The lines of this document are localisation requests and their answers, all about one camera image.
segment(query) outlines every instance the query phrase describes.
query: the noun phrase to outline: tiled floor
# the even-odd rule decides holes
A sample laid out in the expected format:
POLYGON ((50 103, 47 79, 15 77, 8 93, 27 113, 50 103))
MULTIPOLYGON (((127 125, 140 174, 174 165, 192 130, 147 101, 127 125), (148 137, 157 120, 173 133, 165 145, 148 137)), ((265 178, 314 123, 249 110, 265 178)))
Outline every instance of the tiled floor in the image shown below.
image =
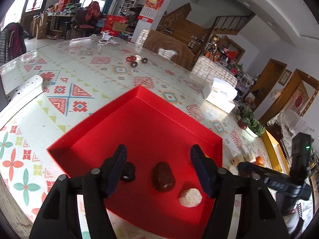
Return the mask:
POLYGON ((62 40, 61 39, 57 39, 57 40, 51 40, 51 39, 48 39, 48 38, 44 38, 44 39, 37 39, 36 37, 33 38, 33 39, 25 39, 24 40, 24 43, 27 47, 27 51, 32 51, 34 49, 38 49, 40 47, 45 47, 45 46, 48 46, 48 45, 52 45, 52 44, 55 44, 55 43, 58 43, 58 42, 61 42, 62 40))

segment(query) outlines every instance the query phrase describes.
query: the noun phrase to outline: green flower pattern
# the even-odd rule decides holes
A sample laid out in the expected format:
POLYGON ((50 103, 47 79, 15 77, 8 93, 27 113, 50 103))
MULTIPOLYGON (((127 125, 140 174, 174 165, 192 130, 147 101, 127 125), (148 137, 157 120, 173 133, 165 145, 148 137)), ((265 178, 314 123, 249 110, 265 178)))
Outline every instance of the green flower pattern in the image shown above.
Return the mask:
POLYGON ((23 183, 16 183, 13 187, 18 191, 23 191, 23 199, 24 203, 28 206, 29 205, 29 191, 37 191, 40 189, 40 186, 35 183, 29 182, 29 172, 27 169, 24 170, 23 173, 23 183))
POLYGON ((4 154, 4 148, 8 148, 13 146, 13 143, 7 142, 8 132, 4 135, 3 142, 0 142, 1 150, 0 150, 0 159, 2 159, 4 154))

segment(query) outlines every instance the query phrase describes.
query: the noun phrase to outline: white box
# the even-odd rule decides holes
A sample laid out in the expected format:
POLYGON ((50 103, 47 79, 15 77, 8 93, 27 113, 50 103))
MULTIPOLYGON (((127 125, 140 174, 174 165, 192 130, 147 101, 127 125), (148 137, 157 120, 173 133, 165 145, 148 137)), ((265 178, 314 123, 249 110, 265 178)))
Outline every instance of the white box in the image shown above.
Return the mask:
POLYGON ((216 107, 222 109, 228 114, 235 108, 235 104, 232 100, 229 100, 227 96, 213 89, 211 84, 207 84, 203 89, 204 99, 214 104, 216 107))

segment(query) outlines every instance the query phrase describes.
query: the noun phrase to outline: brown jacket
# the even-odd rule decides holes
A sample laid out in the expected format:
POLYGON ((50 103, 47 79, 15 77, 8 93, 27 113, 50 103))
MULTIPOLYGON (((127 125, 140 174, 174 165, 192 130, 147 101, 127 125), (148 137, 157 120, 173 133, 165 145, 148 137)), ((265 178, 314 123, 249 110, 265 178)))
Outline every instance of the brown jacket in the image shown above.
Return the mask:
POLYGON ((173 56, 171 60, 186 69, 195 57, 186 44, 155 30, 150 31, 143 47, 156 54, 158 54, 159 48, 177 51, 178 54, 173 56))

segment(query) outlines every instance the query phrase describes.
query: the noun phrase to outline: poster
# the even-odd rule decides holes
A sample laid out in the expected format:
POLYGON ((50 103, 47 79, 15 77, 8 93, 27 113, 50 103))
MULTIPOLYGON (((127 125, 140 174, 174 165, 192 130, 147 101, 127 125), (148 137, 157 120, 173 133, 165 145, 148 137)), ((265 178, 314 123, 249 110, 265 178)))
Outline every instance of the poster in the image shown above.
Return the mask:
POLYGON ((158 11, 162 7, 163 2, 164 0, 147 0, 140 15, 138 16, 138 19, 152 23, 158 11))

